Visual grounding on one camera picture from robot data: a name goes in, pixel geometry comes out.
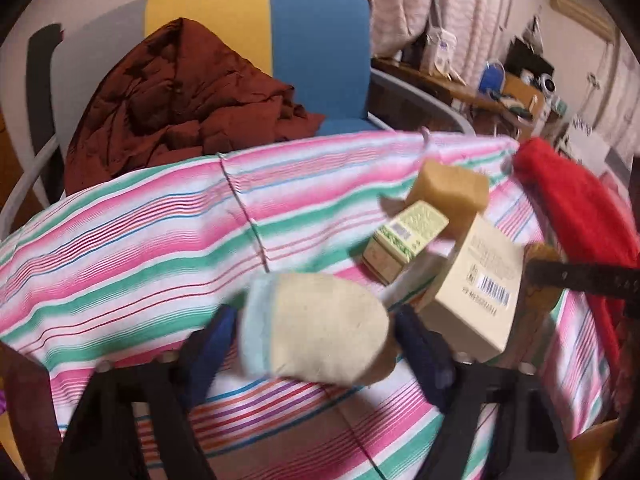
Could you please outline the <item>yellow sponge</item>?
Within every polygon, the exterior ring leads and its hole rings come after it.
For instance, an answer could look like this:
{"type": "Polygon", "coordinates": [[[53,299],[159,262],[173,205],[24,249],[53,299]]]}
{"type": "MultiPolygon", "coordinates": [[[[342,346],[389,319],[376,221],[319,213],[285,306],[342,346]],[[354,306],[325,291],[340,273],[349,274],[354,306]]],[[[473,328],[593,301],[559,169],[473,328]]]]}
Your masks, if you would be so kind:
{"type": "Polygon", "coordinates": [[[460,240],[473,220],[489,204],[489,180],[484,174],[428,158],[405,200],[407,206],[423,200],[448,220],[443,237],[460,240]]]}
{"type": "Polygon", "coordinates": [[[617,456],[612,448],[618,419],[594,425],[570,441],[577,480],[599,480],[617,456]]]}
{"type": "Polygon", "coordinates": [[[562,257],[555,247],[544,243],[529,243],[525,246],[518,306],[506,350],[498,359],[498,365],[503,368],[518,367],[524,360],[562,294],[562,290],[557,287],[534,283],[533,271],[529,270],[530,263],[534,260],[561,262],[562,257]]]}

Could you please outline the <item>beige cardboard box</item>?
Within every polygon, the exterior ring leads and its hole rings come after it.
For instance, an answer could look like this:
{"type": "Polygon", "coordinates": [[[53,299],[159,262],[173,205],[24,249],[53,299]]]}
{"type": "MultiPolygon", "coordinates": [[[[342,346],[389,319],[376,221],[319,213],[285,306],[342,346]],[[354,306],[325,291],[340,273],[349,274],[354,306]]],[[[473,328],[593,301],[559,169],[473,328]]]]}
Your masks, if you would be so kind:
{"type": "Polygon", "coordinates": [[[478,214],[418,305],[428,330],[480,362],[500,356],[511,333],[524,247],[478,214]]]}

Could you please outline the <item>small green white box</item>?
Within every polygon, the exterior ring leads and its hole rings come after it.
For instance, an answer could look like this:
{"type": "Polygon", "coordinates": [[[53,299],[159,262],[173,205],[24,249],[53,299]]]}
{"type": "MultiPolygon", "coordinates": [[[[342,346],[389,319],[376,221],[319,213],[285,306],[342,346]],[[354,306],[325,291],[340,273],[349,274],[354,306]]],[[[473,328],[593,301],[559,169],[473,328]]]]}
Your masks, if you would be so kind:
{"type": "Polygon", "coordinates": [[[389,285],[448,224],[442,212],[417,200],[373,233],[362,255],[363,263],[389,285]]]}

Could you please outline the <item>red cloth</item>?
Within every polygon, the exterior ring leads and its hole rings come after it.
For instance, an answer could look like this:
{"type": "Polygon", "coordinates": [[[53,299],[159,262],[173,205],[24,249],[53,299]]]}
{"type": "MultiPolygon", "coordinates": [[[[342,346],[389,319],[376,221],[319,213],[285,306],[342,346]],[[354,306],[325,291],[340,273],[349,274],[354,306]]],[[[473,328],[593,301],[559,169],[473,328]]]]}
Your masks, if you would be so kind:
{"type": "MultiPolygon", "coordinates": [[[[550,221],[566,263],[600,263],[639,270],[639,237],[620,212],[611,193],[589,170],[562,157],[544,140],[530,139],[513,157],[513,170],[525,191],[550,221]]],[[[638,294],[588,294],[590,309],[613,376],[620,366],[639,371],[639,338],[624,339],[620,352],[617,327],[624,315],[639,317],[638,294]]]]}

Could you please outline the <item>striped pink green tablecloth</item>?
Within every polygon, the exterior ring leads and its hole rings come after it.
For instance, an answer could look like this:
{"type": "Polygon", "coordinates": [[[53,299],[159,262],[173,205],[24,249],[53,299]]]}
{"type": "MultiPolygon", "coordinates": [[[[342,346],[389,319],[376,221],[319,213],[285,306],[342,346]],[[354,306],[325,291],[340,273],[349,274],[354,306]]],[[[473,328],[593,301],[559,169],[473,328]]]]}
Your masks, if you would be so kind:
{"type": "MultiPolygon", "coordinates": [[[[127,174],[37,214],[1,245],[1,339],[48,371],[65,430],[93,369],[178,347],[221,304],[274,272],[353,281],[417,302],[450,251],[440,240],[390,286],[361,264],[424,160],[486,174],[487,219],[520,244],[552,239],[512,174],[504,136],[362,132],[127,174]]],[[[342,389],[249,378],[226,363],[191,416],[221,479],[408,479],[440,426],[405,362],[342,389]]]]}

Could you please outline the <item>wooden side desk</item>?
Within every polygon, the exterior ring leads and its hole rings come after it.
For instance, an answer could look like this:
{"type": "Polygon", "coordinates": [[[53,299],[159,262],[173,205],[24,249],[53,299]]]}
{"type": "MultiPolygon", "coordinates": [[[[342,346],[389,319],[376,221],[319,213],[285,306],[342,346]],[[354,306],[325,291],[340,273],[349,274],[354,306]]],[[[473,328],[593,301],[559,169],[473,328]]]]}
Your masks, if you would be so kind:
{"type": "Polygon", "coordinates": [[[447,105],[459,101],[474,110],[486,110],[486,112],[497,114],[511,125],[521,138],[531,136],[534,131],[534,123],[531,120],[525,120],[523,117],[513,114],[512,110],[501,102],[464,84],[421,73],[390,58],[372,58],[371,66],[431,94],[447,105]]]}

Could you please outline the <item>cardboard box on desk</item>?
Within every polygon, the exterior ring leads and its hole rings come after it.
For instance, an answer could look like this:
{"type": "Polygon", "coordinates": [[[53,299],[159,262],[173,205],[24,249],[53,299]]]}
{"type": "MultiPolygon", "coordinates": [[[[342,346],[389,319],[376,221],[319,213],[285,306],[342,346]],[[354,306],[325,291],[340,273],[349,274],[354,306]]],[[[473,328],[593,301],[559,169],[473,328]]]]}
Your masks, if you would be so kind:
{"type": "Polygon", "coordinates": [[[507,96],[513,96],[514,99],[520,101],[532,115],[537,118],[544,108],[544,95],[541,91],[526,84],[513,74],[506,73],[502,93],[507,96]]]}

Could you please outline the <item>blue bag on desk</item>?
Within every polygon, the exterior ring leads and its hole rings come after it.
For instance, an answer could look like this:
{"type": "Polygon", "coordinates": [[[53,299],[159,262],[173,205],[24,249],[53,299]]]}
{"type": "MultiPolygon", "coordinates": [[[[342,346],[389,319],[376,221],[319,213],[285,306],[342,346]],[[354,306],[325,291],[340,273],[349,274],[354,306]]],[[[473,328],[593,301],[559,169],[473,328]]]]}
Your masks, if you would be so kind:
{"type": "Polygon", "coordinates": [[[498,60],[488,61],[480,77],[478,91],[483,94],[501,93],[506,81],[506,70],[498,60]]]}

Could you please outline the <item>white container on desk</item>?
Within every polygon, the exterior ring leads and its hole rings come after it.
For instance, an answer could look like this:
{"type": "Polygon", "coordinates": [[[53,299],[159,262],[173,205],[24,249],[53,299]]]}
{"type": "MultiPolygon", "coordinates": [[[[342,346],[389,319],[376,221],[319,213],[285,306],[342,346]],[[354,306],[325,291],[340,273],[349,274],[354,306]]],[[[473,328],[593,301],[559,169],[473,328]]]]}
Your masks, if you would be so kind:
{"type": "Polygon", "coordinates": [[[456,47],[455,34],[441,27],[430,27],[426,34],[420,71],[431,76],[448,77],[456,47]]]}

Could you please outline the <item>dark red jacket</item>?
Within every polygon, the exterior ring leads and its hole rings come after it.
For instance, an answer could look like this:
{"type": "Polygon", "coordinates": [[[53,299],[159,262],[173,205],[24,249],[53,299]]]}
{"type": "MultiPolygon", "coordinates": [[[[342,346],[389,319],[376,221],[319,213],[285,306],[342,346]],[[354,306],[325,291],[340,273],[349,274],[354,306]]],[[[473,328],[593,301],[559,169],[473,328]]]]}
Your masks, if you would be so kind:
{"type": "Polygon", "coordinates": [[[70,141],[65,191],[194,157],[311,138],[323,115],[204,25],[177,18],[100,82],[70,141]]]}

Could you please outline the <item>blue yellow grey chair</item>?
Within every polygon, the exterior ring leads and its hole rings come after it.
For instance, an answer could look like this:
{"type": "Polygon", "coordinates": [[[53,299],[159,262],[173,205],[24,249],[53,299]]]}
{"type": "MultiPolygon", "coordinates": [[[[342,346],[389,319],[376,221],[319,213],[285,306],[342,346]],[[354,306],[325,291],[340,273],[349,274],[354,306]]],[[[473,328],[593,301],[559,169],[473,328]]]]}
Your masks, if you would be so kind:
{"type": "Polygon", "coordinates": [[[326,118],[320,129],[325,136],[407,128],[400,119],[383,122],[369,112],[373,87],[450,122],[457,132],[474,132],[451,107],[371,67],[369,0],[134,0],[71,34],[52,24],[32,37],[42,69],[27,66],[30,128],[43,129],[48,138],[1,209],[3,236],[9,235],[21,204],[51,157],[66,154],[81,114],[108,70],[174,18],[207,26],[263,72],[292,84],[299,102],[326,118]]]}

